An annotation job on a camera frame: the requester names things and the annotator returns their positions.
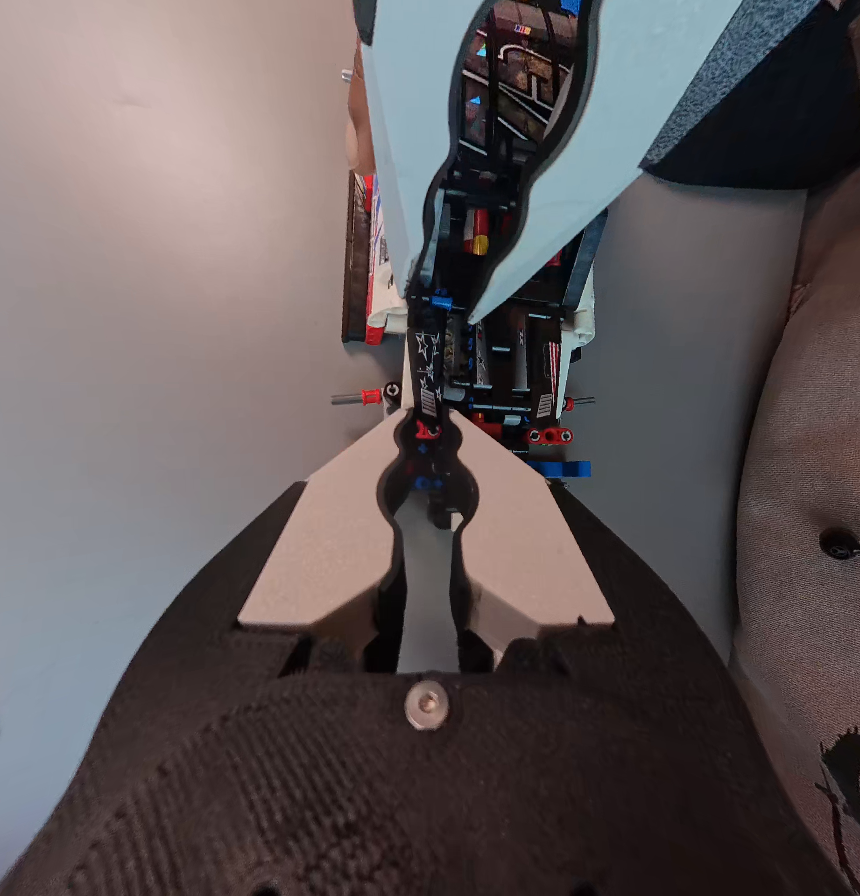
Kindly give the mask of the person's beige hoodie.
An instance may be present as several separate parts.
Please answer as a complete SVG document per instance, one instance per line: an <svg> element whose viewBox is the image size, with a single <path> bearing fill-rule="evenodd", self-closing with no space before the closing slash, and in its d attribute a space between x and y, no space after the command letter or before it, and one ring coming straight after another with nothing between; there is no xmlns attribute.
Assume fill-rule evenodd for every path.
<svg viewBox="0 0 860 896"><path fill-rule="evenodd" d="M860 894L860 167L808 202L737 514L729 668L780 780Z"/></svg>

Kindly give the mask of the grey desk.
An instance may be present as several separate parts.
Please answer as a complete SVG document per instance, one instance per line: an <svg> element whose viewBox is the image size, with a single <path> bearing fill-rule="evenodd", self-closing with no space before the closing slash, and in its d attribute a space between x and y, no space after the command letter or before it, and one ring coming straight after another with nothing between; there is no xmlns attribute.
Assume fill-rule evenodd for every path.
<svg viewBox="0 0 860 896"><path fill-rule="evenodd" d="M350 2L0 2L0 879L200 569L357 440ZM803 195L641 175L571 370L573 492L727 658L740 460Z"/></svg>

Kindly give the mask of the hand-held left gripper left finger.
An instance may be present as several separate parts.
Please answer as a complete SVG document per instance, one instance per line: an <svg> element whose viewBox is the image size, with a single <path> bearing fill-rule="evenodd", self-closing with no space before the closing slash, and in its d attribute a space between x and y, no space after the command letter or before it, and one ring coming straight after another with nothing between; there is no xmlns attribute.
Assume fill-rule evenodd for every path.
<svg viewBox="0 0 860 896"><path fill-rule="evenodd" d="M402 533L381 485L400 458L399 409L305 482L237 621L246 630L342 642L393 673L404 622Z"/></svg>

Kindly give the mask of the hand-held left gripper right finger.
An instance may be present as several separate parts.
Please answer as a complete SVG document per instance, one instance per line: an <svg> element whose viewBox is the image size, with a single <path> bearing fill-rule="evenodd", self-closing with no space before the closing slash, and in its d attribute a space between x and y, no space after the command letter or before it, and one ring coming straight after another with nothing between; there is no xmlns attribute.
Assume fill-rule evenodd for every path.
<svg viewBox="0 0 860 896"><path fill-rule="evenodd" d="M457 411L451 611L458 669L492 671L509 646L615 616L547 480Z"/></svg>

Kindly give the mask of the person's right hand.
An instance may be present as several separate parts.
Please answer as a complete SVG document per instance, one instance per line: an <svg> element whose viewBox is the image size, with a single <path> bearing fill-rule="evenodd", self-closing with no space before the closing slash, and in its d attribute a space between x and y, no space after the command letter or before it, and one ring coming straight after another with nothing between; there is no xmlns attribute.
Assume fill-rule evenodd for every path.
<svg viewBox="0 0 860 896"><path fill-rule="evenodd" d="M347 98L346 159L358 175L376 173L376 162L367 103L367 90L362 59L362 41L357 39L354 65Z"/></svg>

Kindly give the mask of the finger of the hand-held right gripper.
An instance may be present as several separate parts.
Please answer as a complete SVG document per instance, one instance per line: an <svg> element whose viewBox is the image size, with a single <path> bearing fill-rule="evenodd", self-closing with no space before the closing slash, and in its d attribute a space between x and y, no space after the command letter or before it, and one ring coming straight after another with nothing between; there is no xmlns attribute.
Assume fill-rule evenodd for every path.
<svg viewBox="0 0 860 896"><path fill-rule="evenodd" d="M640 162L739 2L607 1L595 7L594 72L527 171L514 231L473 302L492 312L631 185Z"/></svg>
<svg viewBox="0 0 860 896"><path fill-rule="evenodd" d="M458 64L486 2L357 1L367 106L392 272L417 285L454 157Z"/></svg>

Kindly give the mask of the toy brick race car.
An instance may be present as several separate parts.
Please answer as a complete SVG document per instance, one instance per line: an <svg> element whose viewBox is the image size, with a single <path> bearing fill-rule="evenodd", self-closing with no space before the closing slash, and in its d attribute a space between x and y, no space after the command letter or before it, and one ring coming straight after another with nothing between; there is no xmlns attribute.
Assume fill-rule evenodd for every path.
<svg viewBox="0 0 860 896"><path fill-rule="evenodd" d="M458 150L434 203L416 297L441 330L441 403L548 479L591 476L569 462L561 418L572 362L594 338L593 262L606 210L482 320L469 299L490 251L514 231L522 175L568 98L589 46L591 2L496 2L469 40L458 86ZM378 176L347 186L341 342L407 341L408 305L392 276Z"/></svg>

